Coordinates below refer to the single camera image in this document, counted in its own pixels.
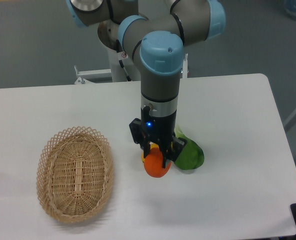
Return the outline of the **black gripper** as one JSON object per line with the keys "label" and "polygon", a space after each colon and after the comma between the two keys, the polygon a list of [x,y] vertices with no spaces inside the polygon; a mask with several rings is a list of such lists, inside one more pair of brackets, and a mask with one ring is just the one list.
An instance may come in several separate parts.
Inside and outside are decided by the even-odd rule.
{"label": "black gripper", "polygon": [[130,124],[130,132],[135,144],[139,144],[146,158],[151,151],[151,144],[158,145],[162,153],[162,167],[166,168],[170,161],[175,162],[186,146],[186,140],[177,138],[175,134],[176,112],[163,117],[152,115],[152,108],[141,109],[141,118],[135,118]]}

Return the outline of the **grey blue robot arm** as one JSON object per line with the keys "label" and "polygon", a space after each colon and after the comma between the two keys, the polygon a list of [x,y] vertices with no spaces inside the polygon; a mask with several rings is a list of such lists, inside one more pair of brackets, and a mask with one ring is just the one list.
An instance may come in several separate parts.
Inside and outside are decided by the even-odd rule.
{"label": "grey blue robot arm", "polygon": [[130,125],[133,141],[148,157],[158,145],[161,166],[177,160],[186,141],[175,135],[184,47],[222,34],[226,14],[216,0],[170,0],[169,14],[156,20],[139,15],[136,0],[69,0],[79,26],[104,21],[117,25],[116,47],[140,73],[141,117]]}

